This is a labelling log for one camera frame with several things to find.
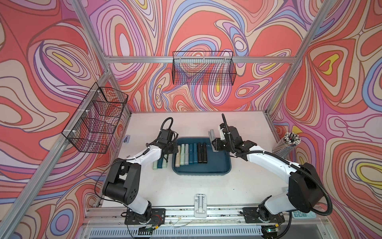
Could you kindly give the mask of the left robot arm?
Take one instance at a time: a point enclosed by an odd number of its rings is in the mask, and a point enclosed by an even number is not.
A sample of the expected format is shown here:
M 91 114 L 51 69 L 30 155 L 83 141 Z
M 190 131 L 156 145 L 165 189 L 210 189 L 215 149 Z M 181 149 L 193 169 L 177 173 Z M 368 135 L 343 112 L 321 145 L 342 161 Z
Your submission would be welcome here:
M 150 202 L 139 194 L 142 167 L 176 153 L 178 137 L 179 134 L 169 128 L 161 129 L 158 137 L 147 143 L 137 155 L 114 160 L 104 181 L 102 194 L 138 215 L 147 214 Z

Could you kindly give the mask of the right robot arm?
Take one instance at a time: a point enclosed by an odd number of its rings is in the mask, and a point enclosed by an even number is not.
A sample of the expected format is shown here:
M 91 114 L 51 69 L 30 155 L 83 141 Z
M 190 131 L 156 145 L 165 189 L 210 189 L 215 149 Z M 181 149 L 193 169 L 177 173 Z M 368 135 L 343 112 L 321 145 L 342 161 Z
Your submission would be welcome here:
M 244 141 L 236 127 L 224 122 L 219 125 L 218 131 L 220 136 L 211 142 L 213 149 L 259 165 L 288 184 L 287 192 L 268 196 L 260 203 L 256 211 L 260 220 L 268 222 L 281 212 L 314 212 L 321 216 L 332 213 L 333 203 L 313 165 L 288 161 L 264 150 L 255 142 Z

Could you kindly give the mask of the small blue clip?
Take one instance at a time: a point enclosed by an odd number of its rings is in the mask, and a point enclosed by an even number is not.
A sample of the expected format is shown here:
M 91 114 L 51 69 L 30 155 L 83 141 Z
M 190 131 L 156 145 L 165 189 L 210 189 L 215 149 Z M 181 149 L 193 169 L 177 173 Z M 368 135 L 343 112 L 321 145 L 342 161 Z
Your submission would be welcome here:
M 124 139 L 123 139 L 123 142 L 124 143 L 129 143 L 129 141 L 130 141 L 130 135 L 129 134 L 127 134 L 125 137 L 124 137 Z

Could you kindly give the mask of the pencil cup holder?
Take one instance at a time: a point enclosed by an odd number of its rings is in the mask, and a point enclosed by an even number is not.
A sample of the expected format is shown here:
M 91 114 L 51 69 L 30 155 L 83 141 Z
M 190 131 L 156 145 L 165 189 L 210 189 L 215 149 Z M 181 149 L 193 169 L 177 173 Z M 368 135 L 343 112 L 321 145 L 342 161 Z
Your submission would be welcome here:
M 280 157 L 287 157 L 295 147 L 301 143 L 300 136 L 294 132 L 287 132 L 272 149 L 272 153 Z

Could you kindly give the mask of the teal desk calculator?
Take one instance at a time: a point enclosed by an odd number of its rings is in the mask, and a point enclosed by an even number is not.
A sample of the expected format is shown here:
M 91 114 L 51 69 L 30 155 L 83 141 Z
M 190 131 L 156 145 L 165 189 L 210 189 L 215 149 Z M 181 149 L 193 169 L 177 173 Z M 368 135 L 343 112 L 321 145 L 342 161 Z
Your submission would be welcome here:
M 314 212 L 304 213 L 301 211 L 294 211 L 292 213 L 292 217 L 297 220 L 310 220 L 310 219 L 315 219 L 316 214 Z

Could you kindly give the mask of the white center rail bracket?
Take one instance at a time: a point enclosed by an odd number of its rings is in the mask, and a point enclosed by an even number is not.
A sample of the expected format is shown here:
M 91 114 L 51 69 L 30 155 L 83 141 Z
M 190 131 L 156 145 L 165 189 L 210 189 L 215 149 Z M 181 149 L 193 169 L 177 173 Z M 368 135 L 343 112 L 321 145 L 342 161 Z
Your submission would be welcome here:
M 205 194 L 196 194 L 194 197 L 194 217 L 206 218 L 207 215 L 207 196 Z

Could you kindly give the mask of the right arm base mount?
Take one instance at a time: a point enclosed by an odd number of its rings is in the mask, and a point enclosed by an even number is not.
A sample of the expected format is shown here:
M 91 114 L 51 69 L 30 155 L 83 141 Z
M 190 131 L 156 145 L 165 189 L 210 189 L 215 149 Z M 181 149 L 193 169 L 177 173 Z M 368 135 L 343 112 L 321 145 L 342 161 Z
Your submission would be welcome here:
M 285 222 L 285 218 L 282 213 L 273 215 L 263 208 L 258 207 L 244 207 L 239 212 L 244 217 L 246 223 L 250 224 L 282 224 Z

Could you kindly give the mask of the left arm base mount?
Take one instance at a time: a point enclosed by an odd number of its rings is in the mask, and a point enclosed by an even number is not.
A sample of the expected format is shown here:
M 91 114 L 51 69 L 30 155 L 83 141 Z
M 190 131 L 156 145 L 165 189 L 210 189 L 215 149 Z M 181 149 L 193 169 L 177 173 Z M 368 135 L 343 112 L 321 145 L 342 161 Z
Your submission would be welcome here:
M 152 225 L 160 226 L 165 223 L 166 209 L 165 208 L 150 208 L 144 214 L 138 214 L 130 209 L 121 213 L 126 225 Z

